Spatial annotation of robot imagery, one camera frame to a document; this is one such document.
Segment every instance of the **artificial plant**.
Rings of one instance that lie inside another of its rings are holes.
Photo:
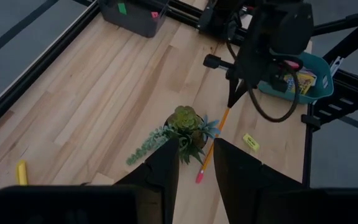
[[[200,154],[204,154],[202,148],[207,138],[214,139],[220,131],[215,126],[218,120],[208,122],[204,115],[201,119],[190,106],[178,106],[171,114],[164,126],[152,131],[140,148],[127,159],[127,164],[132,165],[138,159],[146,155],[147,151],[158,149],[170,138],[179,139],[179,159],[188,164],[190,156],[196,158],[200,163],[203,161]]]

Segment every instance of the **plastic basket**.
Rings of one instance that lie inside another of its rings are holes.
[[[315,100],[331,96],[334,92],[334,84],[327,62],[321,57],[317,57],[306,52],[303,52],[299,56],[299,59],[301,59],[303,61],[303,65],[310,69],[317,77],[316,85],[312,86],[305,95],[300,95],[299,103],[312,103]],[[263,93],[284,98],[290,101],[293,101],[295,97],[294,93],[288,90],[284,93],[274,90],[268,83],[265,82],[259,83],[258,88]]]
[[[165,21],[169,0],[98,0],[104,20],[144,37],[154,37]]]

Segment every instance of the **gray bin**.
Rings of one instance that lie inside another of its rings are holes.
[[[104,20],[144,37],[154,37],[165,21],[169,0],[98,0]],[[118,4],[125,5],[126,14]]]

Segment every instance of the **yellow highlighter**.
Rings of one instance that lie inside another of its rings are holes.
[[[242,137],[242,140],[244,140],[244,142],[255,152],[258,151],[259,144],[248,133]]]
[[[19,185],[27,185],[27,172],[25,169],[25,160],[20,160],[16,165],[16,179]]]

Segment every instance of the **teal basket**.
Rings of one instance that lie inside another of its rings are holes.
[[[303,61],[303,65],[310,69],[317,77],[316,85],[311,86],[309,91],[305,95],[299,96],[299,103],[306,104],[312,103],[315,100],[331,96],[334,93],[334,84],[329,65],[321,57],[303,52],[299,59]],[[258,88],[263,93],[284,98],[286,100],[293,101],[295,94],[291,91],[286,91],[282,93],[280,91],[274,90],[268,83],[261,82],[258,85]]]

